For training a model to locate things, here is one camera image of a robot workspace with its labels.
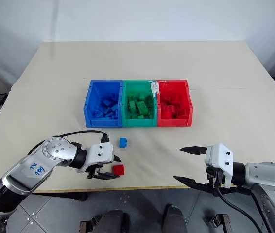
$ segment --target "silver robotic arm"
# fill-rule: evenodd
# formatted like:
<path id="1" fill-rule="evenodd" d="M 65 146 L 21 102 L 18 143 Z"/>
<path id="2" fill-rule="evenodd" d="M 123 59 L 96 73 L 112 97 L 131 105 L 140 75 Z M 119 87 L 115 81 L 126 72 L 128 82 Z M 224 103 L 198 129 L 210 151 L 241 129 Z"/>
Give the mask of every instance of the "silver robotic arm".
<path id="1" fill-rule="evenodd" d="M 222 143 L 209 147 L 185 147 L 181 151 L 191 154 L 206 154 L 206 172 L 209 183 L 196 183 L 195 180 L 175 177 L 188 187 L 196 188 L 220 196 L 226 204 L 246 215 L 243 211 L 227 202 L 222 194 L 240 192 L 251 195 L 264 220 L 267 230 L 275 233 L 275 163 L 259 164 L 233 162 L 233 152 Z"/>
<path id="2" fill-rule="evenodd" d="M 56 166 L 69 166 L 78 169 L 80 173 L 87 172 L 89 179 L 109 180 L 118 176 L 100 173 L 100 168 L 112 161 L 120 159 L 113 154 L 110 142 L 92 145 L 86 151 L 81 149 L 81 144 L 70 143 L 62 137 L 45 140 L 34 153 L 21 159 L 0 179 L 0 221 L 9 218 L 17 206 L 51 175 Z"/>

